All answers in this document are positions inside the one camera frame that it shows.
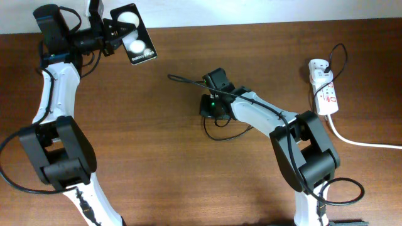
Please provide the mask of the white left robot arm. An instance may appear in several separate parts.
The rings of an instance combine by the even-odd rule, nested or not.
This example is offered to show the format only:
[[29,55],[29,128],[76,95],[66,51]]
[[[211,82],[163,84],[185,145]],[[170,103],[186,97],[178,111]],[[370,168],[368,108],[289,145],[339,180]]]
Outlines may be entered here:
[[32,125],[19,140],[42,183],[52,186],[77,207],[89,225],[124,225],[111,206],[96,175],[95,151],[74,119],[75,94],[84,78],[83,57],[112,55],[125,48],[133,65],[156,57],[156,50],[135,4],[111,11],[104,18],[101,1],[87,6],[90,26],[69,28],[62,7],[46,4],[33,16],[44,36],[40,71],[44,86]]

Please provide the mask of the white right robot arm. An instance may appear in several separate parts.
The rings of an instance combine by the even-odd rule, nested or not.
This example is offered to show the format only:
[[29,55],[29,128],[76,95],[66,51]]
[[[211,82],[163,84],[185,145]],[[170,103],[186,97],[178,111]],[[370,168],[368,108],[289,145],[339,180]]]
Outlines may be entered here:
[[200,115],[245,122],[266,135],[283,178],[295,191],[294,225],[332,224],[326,197],[340,158],[315,113],[283,111],[241,87],[204,94]]

